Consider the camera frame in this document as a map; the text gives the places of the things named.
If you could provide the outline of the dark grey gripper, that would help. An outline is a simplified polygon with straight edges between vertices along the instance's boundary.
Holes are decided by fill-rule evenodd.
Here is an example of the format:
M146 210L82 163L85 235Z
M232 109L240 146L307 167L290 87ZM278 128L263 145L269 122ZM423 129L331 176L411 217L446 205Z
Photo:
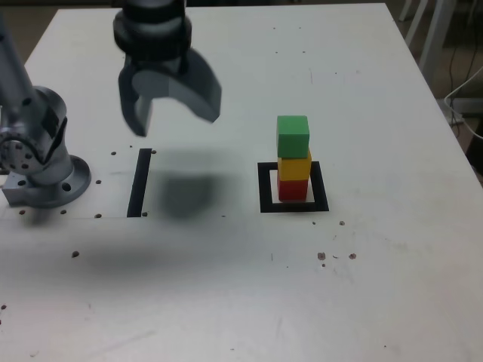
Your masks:
M192 48L173 60L135 60L126 55L118 89L124 120L139 137L147 135L153 99L174 99L211 123L220 117L221 85L205 58Z

